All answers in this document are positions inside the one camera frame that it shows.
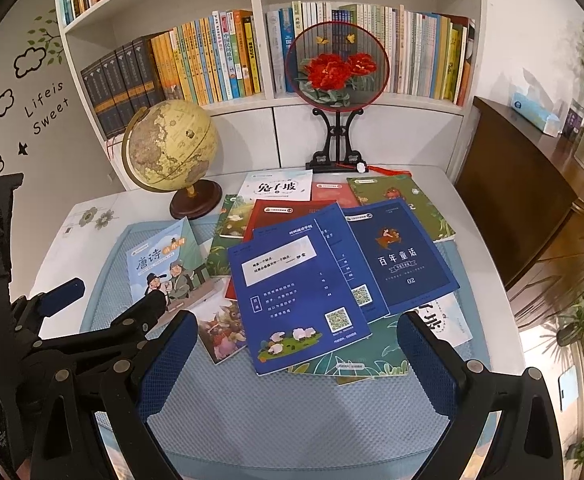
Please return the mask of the Tang poetry light blue book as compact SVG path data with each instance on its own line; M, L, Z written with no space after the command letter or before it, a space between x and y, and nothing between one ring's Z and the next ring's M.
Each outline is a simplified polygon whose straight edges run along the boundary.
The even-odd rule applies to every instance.
M126 252L132 300L162 292L166 311L188 309L214 292L201 248L187 219L152 236L144 235Z

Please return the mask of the blue fairy tale book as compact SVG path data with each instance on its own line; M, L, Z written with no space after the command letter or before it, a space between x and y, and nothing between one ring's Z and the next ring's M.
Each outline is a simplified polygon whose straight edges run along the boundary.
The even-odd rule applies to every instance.
M392 314L455 292L459 283L403 200L343 211Z

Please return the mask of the blue eagle fable book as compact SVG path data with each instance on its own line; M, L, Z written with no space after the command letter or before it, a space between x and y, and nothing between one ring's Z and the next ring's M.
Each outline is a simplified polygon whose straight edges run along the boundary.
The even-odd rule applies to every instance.
M312 214L229 249L255 373L266 376L355 344L371 330Z

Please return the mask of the red fairy tale book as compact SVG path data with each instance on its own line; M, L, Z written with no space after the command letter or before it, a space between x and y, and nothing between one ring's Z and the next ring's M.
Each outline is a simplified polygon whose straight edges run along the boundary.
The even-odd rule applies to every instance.
M254 238L275 235L277 242L287 244L300 240L306 234L315 234L313 218L304 220L315 212L334 204L334 200L309 200L290 202L289 200L257 200L253 208L246 234L242 242L229 250L230 270L234 271L233 257L242 252L246 244Z

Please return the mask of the blue back cover book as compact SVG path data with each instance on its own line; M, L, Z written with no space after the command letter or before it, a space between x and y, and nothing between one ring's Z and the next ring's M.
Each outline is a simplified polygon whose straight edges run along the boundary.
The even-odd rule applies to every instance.
M304 220L309 218L313 218L313 227L317 229L315 234L320 233L329 245L367 322L372 323L388 316L386 300L341 206L334 202L304 217Z

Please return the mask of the white rabbit slope book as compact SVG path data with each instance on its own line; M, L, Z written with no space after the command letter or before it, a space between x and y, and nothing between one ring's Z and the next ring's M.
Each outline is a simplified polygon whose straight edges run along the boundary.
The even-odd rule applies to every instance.
M302 169L255 171L248 174L237 196L245 202L255 200L310 200L313 172Z

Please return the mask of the row of mixed books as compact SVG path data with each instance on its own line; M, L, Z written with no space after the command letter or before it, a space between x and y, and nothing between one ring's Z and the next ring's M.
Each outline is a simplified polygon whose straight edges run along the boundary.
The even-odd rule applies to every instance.
M475 22L466 16L411 11L405 6L293 1L265 15L275 91L286 88L284 59L306 28L329 21L356 24L383 44L387 93L464 104L473 68Z

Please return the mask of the animal picture book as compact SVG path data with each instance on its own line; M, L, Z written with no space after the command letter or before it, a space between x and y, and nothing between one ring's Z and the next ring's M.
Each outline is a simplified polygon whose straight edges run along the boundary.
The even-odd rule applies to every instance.
M239 307L223 292L205 298L191 311L200 341L215 364L232 358L246 346Z

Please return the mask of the dark green landscape book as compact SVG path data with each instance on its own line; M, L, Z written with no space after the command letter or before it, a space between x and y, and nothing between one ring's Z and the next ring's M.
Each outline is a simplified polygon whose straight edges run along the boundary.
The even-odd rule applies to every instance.
M243 240L255 200L228 194L223 199L214 236L206 258L211 276L230 274L228 250Z

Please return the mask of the dark wooden cabinet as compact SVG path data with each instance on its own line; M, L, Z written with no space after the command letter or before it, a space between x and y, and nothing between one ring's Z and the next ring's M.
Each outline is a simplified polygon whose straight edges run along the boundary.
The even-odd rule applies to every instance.
M584 170L575 145L483 98L456 190L470 211L522 330L584 292Z

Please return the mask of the olive green insect book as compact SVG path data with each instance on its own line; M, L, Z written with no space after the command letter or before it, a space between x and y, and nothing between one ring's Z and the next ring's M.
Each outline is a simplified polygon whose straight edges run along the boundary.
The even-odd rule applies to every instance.
M435 243L453 240L456 237L456 231L407 174L348 178L347 183L360 205L371 205L385 200L403 200Z

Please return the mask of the pink scholar cover book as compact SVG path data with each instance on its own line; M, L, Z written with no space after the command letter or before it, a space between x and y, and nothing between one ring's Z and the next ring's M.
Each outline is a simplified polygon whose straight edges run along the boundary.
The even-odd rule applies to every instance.
M313 182L312 200L336 202L342 208L358 207L357 197L347 183L343 182Z

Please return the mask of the red tassel with bead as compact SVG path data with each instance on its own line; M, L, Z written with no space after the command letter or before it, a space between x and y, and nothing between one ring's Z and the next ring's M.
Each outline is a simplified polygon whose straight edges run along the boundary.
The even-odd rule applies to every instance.
M364 172L372 171L372 172L376 172L377 174L381 174L382 176L387 176L387 177L396 177L396 176L411 177L412 176L412 172L409 170L389 169L389 168L384 168L384 167L380 167L380 166L367 165L365 162L357 162L356 165L350 165L350 164L344 164L343 162L337 162L335 164L335 166L337 168L341 168L342 170L345 170L345 169L354 170L354 172L357 172L358 174L363 174Z

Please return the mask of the blue tissue box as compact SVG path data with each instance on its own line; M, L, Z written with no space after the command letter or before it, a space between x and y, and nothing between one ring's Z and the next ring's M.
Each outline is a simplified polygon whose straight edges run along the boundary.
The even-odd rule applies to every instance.
M556 138L561 132L560 118L543 108L536 101L524 96L523 93L514 92L511 98L511 107L520 116L531 122L538 130L547 136Z

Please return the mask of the white bookshelf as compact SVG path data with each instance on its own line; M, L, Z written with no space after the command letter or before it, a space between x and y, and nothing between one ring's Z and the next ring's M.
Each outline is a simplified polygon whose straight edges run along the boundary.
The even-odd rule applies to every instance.
M215 11L250 10L255 18L256 57L261 90L220 104L208 113L216 119L223 151L211 174L290 167L316 151L319 133L309 108L277 84L273 72L267 15L298 1L332 6L376 4L410 11L444 12L480 21L486 0L100 0L77 11L74 0L54 0L68 67L73 76L113 49L140 36L165 30Z

